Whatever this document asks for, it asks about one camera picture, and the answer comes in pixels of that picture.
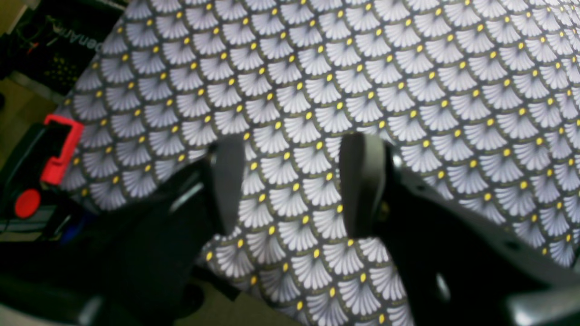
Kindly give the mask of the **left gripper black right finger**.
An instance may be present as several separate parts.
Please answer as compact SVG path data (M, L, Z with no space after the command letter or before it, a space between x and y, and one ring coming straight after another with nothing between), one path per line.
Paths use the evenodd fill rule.
M375 235L381 220L387 179L388 144L379 136L354 133L342 137L339 150L340 195L348 237Z

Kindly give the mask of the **image left gripper black left finger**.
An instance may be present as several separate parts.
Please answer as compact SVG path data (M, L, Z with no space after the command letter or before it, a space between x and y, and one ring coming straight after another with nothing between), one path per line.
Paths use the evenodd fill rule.
M242 136L226 136L212 143L203 159L203 182L208 218L218 235L231 235L239 219L244 179L245 146Z

